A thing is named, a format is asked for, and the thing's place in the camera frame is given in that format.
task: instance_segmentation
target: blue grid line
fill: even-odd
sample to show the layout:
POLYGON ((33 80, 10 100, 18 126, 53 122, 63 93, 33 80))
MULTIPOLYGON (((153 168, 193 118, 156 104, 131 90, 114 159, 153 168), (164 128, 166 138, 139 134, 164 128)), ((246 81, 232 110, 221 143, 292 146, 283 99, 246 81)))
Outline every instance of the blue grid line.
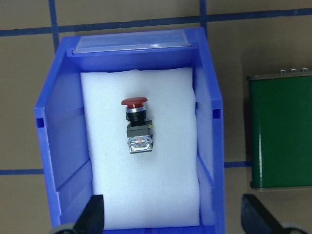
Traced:
POLYGON ((43 28, 0 30, 0 37, 47 34, 47 33, 52 32, 54 45, 55 45, 55 48, 57 48, 59 44, 59 33, 65 33, 65 32, 80 32, 80 31, 93 31, 93 30, 116 29, 116 28, 160 26, 160 25, 171 25, 171 24, 188 24, 188 23, 201 23, 202 25, 203 22, 248 20, 248 19, 261 19, 261 18, 274 18, 274 17, 308 16, 308 15, 312 15, 312 8, 205 15, 205 16, 198 16, 198 17, 147 19, 147 20, 135 20, 131 22, 108 22, 108 23, 94 23, 94 24, 81 24, 81 25, 68 25, 68 26, 57 25, 54 4, 52 4, 52 7, 50 7, 50 14, 51 14, 52 28, 43 27, 43 28))
POLYGON ((224 168, 233 168, 233 167, 251 167, 251 161, 239 161, 239 162, 225 162, 224 168))
POLYGON ((43 169, 0 170, 0 176, 42 175, 43 169))
POLYGON ((207 35, 207 22, 206 22, 206 15, 207 15, 207 8, 206 8, 206 0, 199 1, 199 12, 200 12, 200 27, 204 28, 206 35, 207 35))
MULTIPOLYGON (((224 168, 251 167, 251 165, 252 165, 251 161, 225 162, 224 168)), ((0 170, 0 176, 42 175, 42 174, 43 174, 43 169, 0 170)))
POLYGON ((51 26, 52 26, 54 51, 56 52, 59 46, 59 28, 58 28, 57 12, 55 9, 54 0, 49 0, 49 10, 50 10, 50 20, 51 20, 51 26))
POLYGON ((9 30, 0 30, 0 37, 48 34, 48 33, 51 33, 51 32, 52 32, 52 28, 51 27, 9 29, 9 30))
POLYGON ((205 19, 207 22, 215 22, 228 20, 252 20, 263 18, 293 17, 293 16, 308 16, 308 15, 312 15, 312 8, 206 15, 205 19))
POLYGON ((58 31, 60 33, 82 32, 82 31, 93 31, 93 30, 104 30, 104 29, 161 26, 161 25, 187 24, 187 23, 198 23, 198 22, 200 22, 199 16, 175 17, 175 18, 164 18, 164 19, 135 20, 135 21, 130 21, 130 22, 108 22, 108 23, 92 23, 92 24, 59 26, 58 31))

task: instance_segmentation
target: green enclosure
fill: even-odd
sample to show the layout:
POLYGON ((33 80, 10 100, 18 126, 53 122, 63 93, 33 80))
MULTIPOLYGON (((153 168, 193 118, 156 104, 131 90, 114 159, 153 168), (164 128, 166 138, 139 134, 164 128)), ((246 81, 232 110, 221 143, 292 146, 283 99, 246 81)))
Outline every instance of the green enclosure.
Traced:
POLYGON ((312 73, 249 78, 252 186, 312 185, 312 73))

